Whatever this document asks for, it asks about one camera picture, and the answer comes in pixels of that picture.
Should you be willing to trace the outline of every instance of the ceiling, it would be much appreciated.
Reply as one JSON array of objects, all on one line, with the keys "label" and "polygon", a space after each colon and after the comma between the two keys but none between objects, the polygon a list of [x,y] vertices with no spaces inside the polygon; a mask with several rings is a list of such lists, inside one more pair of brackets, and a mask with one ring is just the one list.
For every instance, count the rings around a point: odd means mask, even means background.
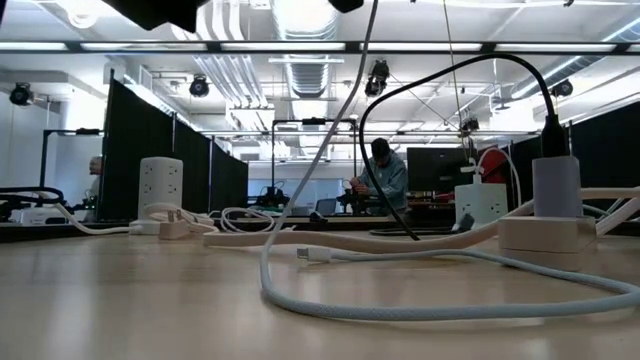
[{"label": "ceiling", "polygon": [[[272,10],[258,9],[253,6],[255,3],[258,2],[241,2],[240,26],[245,38],[277,40]],[[562,3],[550,0],[449,0],[447,26],[444,7],[439,0],[418,0],[416,3],[410,3],[409,0],[381,0],[372,40],[447,41],[449,28],[453,41],[595,42],[640,17],[640,6],[624,4],[631,1],[611,1],[608,6],[594,5],[605,3],[602,1],[576,1],[571,7],[563,7]],[[366,1],[363,8],[338,15],[336,39],[362,40],[370,7],[371,1]],[[78,29],[69,24],[66,11],[55,2],[9,0],[0,28],[0,39],[176,40],[168,25],[146,32],[108,7],[100,7],[95,11],[98,15],[96,23],[87,29]],[[207,10],[207,22],[211,21]],[[289,118],[293,114],[285,67],[269,63],[269,58],[273,57],[279,56],[253,55],[251,60],[265,96],[274,105],[275,117]],[[345,84],[355,80],[360,56],[345,55],[340,58],[344,63],[331,65],[329,72],[331,101],[328,101],[328,112],[319,113],[318,116],[334,117],[350,92],[351,87]],[[376,59],[385,59],[392,75],[386,89],[390,91],[451,66],[452,62],[458,63],[468,58],[470,56],[375,55],[368,58],[365,69],[371,69]],[[524,58],[543,72],[558,61],[555,56]],[[65,72],[105,94],[107,89],[103,84],[103,70],[110,60],[113,58],[103,55],[3,54],[0,55],[0,67],[7,71]],[[124,61],[143,65],[150,71],[156,78],[154,87],[162,89],[162,96],[178,103],[188,114],[197,114],[192,120],[200,128],[221,129],[224,126],[218,122],[227,124],[224,116],[220,116],[227,111],[227,101],[215,86],[210,86],[210,93],[205,98],[197,99],[189,95],[188,85],[193,75],[201,73],[192,56],[139,55],[128,56]],[[640,85],[637,85],[640,84],[640,75],[636,71],[638,66],[637,57],[609,57],[571,76],[575,90],[572,96],[560,99],[561,118],[597,111],[637,94],[640,91]],[[448,75],[415,88],[413,94],[407,92],[386,101],[372,112],[367,129],[409,130],[420,127],[421,130],[442,130],[447,128],[442,125],[443,120],[452,121],[453,124],[459,121],[455,115],[458,108],[463,107],[478,118],[482,130],[491,130],[489,97],[478,94],[494,85],[508,87],[527,77],[528,73],[513,63],[499,60],[495,66],[492,61],[475,64],[457,71],[455,82],[453,76]],[[540,125],[545,116],[540,96],[534,95],[526,101],[533,107],[535,121]],[[368,103],[370,100],[359,90],[347,115],[361,116]],[[245,145],[254,146],[257,143],[253,141]]]}]

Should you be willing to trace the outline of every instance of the table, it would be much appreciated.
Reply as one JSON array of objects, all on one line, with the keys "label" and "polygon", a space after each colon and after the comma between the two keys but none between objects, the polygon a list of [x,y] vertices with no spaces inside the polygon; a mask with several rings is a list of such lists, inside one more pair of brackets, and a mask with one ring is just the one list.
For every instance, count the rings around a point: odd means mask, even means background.
[{"label": "table", "polygon": [[[481,246],[495,251],[495,241]],[[276,286],[311,301],[435,306],[545,302],[600,290],[475,260],[299,268]],[[317,319],[259,296],[259,249],[108,236],[0,245],[1,359],[632,359],[633,309],[554,319],[367,323]],[[640,239],[605,238],[589,272],[640,284]]]}]

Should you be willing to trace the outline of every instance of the black cable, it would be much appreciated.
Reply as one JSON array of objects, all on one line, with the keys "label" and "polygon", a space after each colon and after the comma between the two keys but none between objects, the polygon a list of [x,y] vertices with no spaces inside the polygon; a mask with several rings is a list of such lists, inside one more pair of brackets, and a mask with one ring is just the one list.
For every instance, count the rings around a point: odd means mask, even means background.
[{"label": "black cable", "polygon": [[360,129],[359,129],[359,133],[358,133],[358,139],[360,141],[360,151],[362,152],[362,157],[365,160],[364,161],[364,165],[365,168],[367,169],[367,174],[369,175],[369,178],[371,179],[371,182],[373,183],[373,186],[376,188],[376,190],[378,191],[378,197],[382,200],[382,202],[384,203],[385,207],[387,209],[389,209],[389,211],[391,212],[391,215],[393,216],[393,218],[396,220],[396,222],[398,223],[398,225],[400,225],[402,227],[402,229],[404,231],[407,232],[407,234],[413,239],[413,240],[420,240],[420,238],[411,230],[411,228],[409,228],[409,226],[407,226],[407,224],[402,220],[402,218],[400,217],[400,215],[398,214],[398,212],[393,208],[393,206],[391,206],[391,203],[389,202],[389,199],[387,198],[387,196],[382,192],[382,187],[380,186],[380,184],[378,183],[378,180],[376,180],[376,176],[373,173],[373,169],[371,168],[371,164],[369,164],[369,156],[367,155],[367,149],[365,148],[365,142],[364,142],[364,125],[367,121],[367,117],[369,116],[369,114],[371,113],[371,111],[373,111],[373,109],[375,109],[376,106],[380,105],[383,101],[398,95],[404,91],[407,91],[409,89],[412,89],[416,86],[420,86],[424,83],[433,81],[443,75],[446,75],[452,71],[455,71],[459,68],[465,67],[467,65],[471,65],[471,64],[475,64],[477,62],[480,61],[484,61],[484,60],[488,60],[488,59],[503,59],[503,60],[509,60],[509,61],[513,61],[521,66],[523,66],[525,69],[527,69],[531,75],[533,75],[533,77],[536,79],[538,86],[540,87],[540,91],[542,92],[542,97],[544,98],[544,103],[545,106],[547,108],[547,117],[546,117],[546,121],[545,121],[545,125],[544,128],[542,129],[542,134],[541,134],[541,143],[542,143],[542,156],[544,157],[553,157],[553,156],[564,156],[569,154],[569,146],[567,144],[567,140],[565,137],[565,133],[564,133],[564,129],[562,129],[562,126],[560,126],[560,122],[558,121],[558,116],[556,115],[554,108],[553,108],[553,101],[551,100],[551,95],[549,94],[549,89],[547,89],[546,83],[544,82],[544,77],[542,76],[542,74],[540,74],[540,72],[533,66],[531,65],[529,62],[527,62],[526,60],[519,58],[517,56],[511,55],[511,54],[487,54],[487,55],[480,55],[478,57],[469,59],[469,60],[465,60],[462,62],[459,62],[449,68],[446,68],[444,70],[441,70],[433,75],[429,75],[427,77],[424,77],[418,81],[414,81],[410,84],[407,84],[405,86],[399,87],[396,90],[393,90],[381,97],[379,97],[378,99],[376,99],[376,101],[374,101],[371,105],[369,105],[369,107],[367,107],[367,109],[365,110],[364,114],[362,115],[361,118],[361,122],[360,122]]},{"label": "black cable", "polygon": [[[41,197],[16,195],[16,193],[34,192],[34,191],[52,193],[57,195],[57,197],[51,198],[51,199],[43,199]],[[45,186],[10,187],[10,188],[0,188],[0,200],[23,201],[23,202],[38,203],[38,204],[62,204],[64,202],[64,195],[62,194],[62,191],[58,189],[45,187]]]}]

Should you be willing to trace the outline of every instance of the desk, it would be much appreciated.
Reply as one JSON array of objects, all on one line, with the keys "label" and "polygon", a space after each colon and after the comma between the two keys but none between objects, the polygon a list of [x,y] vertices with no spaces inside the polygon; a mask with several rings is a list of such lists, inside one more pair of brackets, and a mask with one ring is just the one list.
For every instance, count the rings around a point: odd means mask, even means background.
[{"label": "desk", "polygon": [[[495,241],[481,247],[495,251]],[[435,306],[604,296],[474,260],[298,269],[276,286],[311,301]],[[590,272],[640,284],[640,239],[606,238]],[[0,245],[1,359],[633,359],[640,313],[556,319],[366,323],[301,316],[259,296],[259,249],[94,237]]]}]

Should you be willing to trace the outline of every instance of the ceiling duct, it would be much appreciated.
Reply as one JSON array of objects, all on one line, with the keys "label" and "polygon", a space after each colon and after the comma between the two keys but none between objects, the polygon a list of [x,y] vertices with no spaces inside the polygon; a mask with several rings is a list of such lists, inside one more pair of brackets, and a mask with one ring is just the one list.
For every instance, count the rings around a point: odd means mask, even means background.
[{"label": "ceiling duct", "polygon": [[[326,0],[271,0],[273,19],[280,40],[332,41],[336,39],[338,13]],[[292,59],[328,59],[326,55],[287,55]],[[292,97],[301,99],[321,98],[329,84],[329,64],[285,64]],[[327,112],[323,104],[322,117]],[[304,118],[293,108],[296,118]]]},{"label": "ceiling duct", "polygon": [[[640,41],[640,18],[635,18],[632,22],[619,28],[611,35],[602,39],[603,42],[638,42]],[[552,87],[579,71],[597,63],[606,56],[564,56],[543,69],[545,82],[547,86]],[[505,96],[503,101],[513,101],[524,99],[535,95],[540,91],[536,80],[533,76],[529,76],[525,80],[515,84],[513,87],[503,89],[502,94]]]}]

